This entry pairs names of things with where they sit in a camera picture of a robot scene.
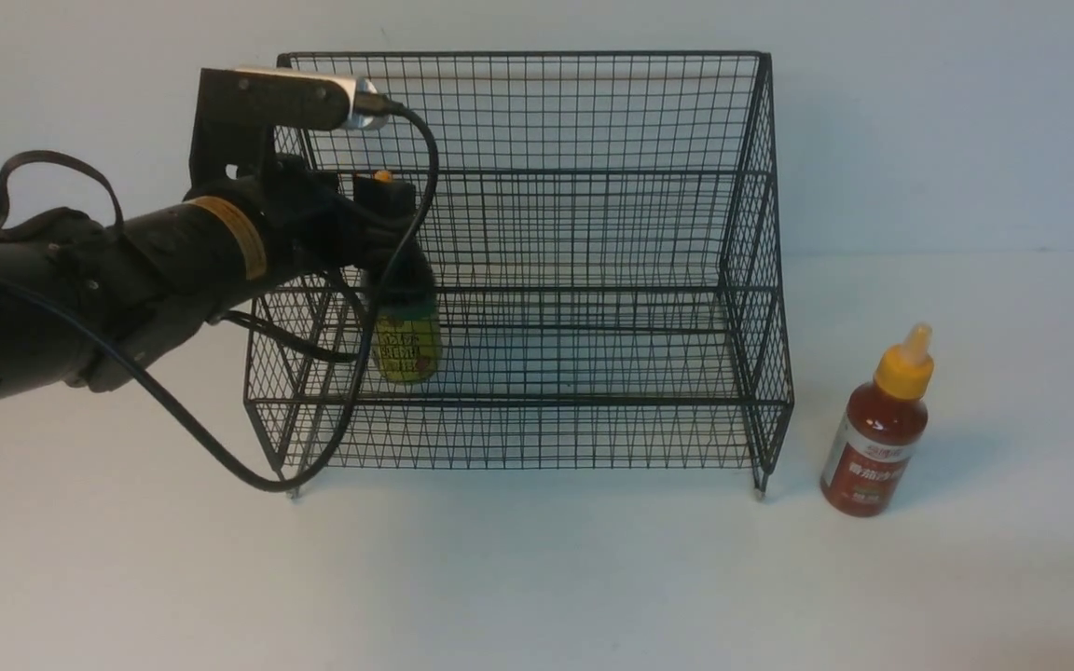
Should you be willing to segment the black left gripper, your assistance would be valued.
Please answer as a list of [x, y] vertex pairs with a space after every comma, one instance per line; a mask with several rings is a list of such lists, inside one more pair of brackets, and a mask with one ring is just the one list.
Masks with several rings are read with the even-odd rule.
[[[287, 268], [293, 276], [313, 268], [383, 271], [418, 209], [412, 183], [391, 174], [355, 174], [352, 200], [299, 157], [256, 162], [253, 183], [256, 279]], [[361, 209], [371, 217], [361, 220]]]

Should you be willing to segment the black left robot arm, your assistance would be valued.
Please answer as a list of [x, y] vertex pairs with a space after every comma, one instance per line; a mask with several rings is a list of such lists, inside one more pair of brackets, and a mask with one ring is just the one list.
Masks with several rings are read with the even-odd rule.
[[[0, 283], [55, 303], [141, 366], [307, 273], [384, 269], [420, 199], [412, 183], [384, 171], [354, 175], [344, 195], [332, 175], [280, 156], [263, 173], [222, 173], [179, 203], [110, 225], [60, 207], [8, 227], [9, 179], [30, 164], [103, 181], [54, 150], [9, 158], [0, 170]], [[67, 322], [0, 290], [0, 400], [56, 383], [108, 392], [129, 379]]]

